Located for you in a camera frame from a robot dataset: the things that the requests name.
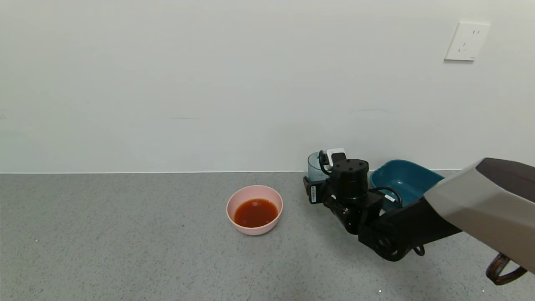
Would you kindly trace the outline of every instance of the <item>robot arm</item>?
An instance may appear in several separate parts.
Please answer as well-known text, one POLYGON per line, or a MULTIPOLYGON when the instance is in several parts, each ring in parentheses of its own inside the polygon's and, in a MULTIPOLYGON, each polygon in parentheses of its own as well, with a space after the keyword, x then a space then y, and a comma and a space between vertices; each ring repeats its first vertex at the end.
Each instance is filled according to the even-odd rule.
POLYGON ((381 257, 398 261, 423 245, 465 231, 500 252, 487 276, 505 284, 535 272, 535 168, 506 160, 483 159, 448 177, 405 207, 380 214, 389 201, 368 189, 368 163, 343 153, 320 153, 332 166, 328 179, 303 179, 312 204, 323 203, 358 240, 381 257), (499 276, 509 259, 521 268, 499 276))

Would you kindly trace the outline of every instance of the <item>red liquid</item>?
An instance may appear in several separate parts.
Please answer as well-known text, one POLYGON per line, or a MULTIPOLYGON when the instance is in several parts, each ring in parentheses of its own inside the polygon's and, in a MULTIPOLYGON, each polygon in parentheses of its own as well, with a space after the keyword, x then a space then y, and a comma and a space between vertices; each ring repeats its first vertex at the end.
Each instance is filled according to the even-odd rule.
POLYGON ((242 227, 255 228, 269 224, 279 211, 273 203, 264 199, 252 199, 238 207, 234 214, 234 222, 242 227))

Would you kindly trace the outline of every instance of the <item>pink bowl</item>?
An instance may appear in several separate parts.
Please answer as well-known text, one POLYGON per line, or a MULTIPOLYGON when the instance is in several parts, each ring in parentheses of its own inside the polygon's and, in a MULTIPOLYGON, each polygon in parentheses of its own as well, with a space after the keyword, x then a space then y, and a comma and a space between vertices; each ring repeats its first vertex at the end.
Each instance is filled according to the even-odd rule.
POLYGON ((279 221, 281 213, 282 198, 280 197, 280 194, 275 189, 264 185, 253 185, 244 187, 236 191, 227 203, 228 219, 230 220, 230 222, 232 222, 232 224, 236 227, 238 231, 247 235, 261 235, 273 229, 273 227, 275 227, 275 225, 279 221), (236 213, 236 210, 238 209, 238 207, 240 207, 241 204, 251 199, 265 199, 270 201, 271 203, 273 203, 273 205, 276 206, 279 214, 277 214, 277 217, 275 217, 275 219, 269 224, 263 225, 261 227, 247 228, 236 224, 234 222, 234 214, 236 213))

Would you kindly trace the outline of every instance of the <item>brown strap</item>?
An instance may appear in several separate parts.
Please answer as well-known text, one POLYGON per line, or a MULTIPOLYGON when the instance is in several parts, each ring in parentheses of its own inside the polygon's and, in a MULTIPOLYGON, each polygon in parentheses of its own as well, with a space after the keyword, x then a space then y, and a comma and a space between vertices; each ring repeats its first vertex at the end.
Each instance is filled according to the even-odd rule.
POLYGON ((491 262, 485 273, 487 277, 496 285, 504 285, 514 280, 517 280, 524 275, 527 270, 523 267, 518 267, 516 270, 509 274, 500 276, 505 266, 511 261, 511 259, 502 253, 499 253, 496 258, 491 262))

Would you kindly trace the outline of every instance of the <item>label sticker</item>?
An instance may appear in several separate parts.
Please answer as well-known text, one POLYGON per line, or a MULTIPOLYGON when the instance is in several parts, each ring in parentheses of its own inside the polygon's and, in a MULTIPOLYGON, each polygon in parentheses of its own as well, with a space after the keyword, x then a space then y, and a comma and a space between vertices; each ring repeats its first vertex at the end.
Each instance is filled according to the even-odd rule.
POLYGON ((387 200, 389 200, 389 201, 391 201, 391 202, 395 202, 395 201, 396 201, 396 199, 394 199, 393 197, 391 197, 391 196, 388 195, 388 194, 385 194, 385 199, 387 199, 387 200))
POLYGON ((310 202, 315 203, 316 202, 316 187, 312 186, 310 188, 310 202))

